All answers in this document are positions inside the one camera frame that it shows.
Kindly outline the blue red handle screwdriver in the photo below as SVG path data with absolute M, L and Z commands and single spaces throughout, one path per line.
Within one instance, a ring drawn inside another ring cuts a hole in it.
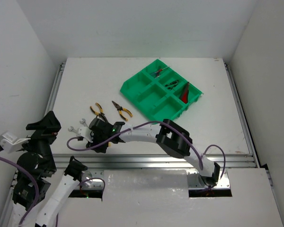
M 151 73 L 151 76 L 154 76 L 155 78 L 157 78 L 157 77 L 160 76 L 160 73 L 161 73 L 161 72 L 163 72 L 164 70 L 166 70 L 166 69 L 168 69 L 168 68 L 170 68 L 170 66 L 166 66 L 166 67 L 164 67 L 164 68 L 162 68 L 162 69 L 158 69 L 158 70 L 156 70 L 155 72 L 152 72 L 152 73 Z

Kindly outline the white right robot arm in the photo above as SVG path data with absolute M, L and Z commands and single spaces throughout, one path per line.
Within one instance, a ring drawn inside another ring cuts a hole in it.
M 155 143 L 167 155 L 184 159 L 196 168 L 205 185 L 214 187 L 218 183 L 219 164 L 200 153 L 192 145 L 189 132 L 172 120 L 164 119 L 162 122 L 147 122 L 132 126 L 125 122 L 110 124 L 94 119 L 89 129 L 91 141 L 86 144 L 86 147 L 97 153 L 106 153 L 109 142 L 114 144 L 134 141 Z

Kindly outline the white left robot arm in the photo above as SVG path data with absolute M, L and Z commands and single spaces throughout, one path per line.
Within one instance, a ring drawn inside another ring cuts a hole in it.
M 71 157 L 58 187 L 43 210 L 40 210 L 41 202 L 51 185 L 45 178 L 57 171 L 50 145 L 56 140 L 60 129 L 61 124 L 53 111 L 26 126 L 26 130 L 33 130 L 34 133 L 23 144 L 24 154 L 17 160 L 17 183 L 12 195 L 12 224 L 15 227 L 52 225 L 71 192 L 82 181 L 87 167 Z

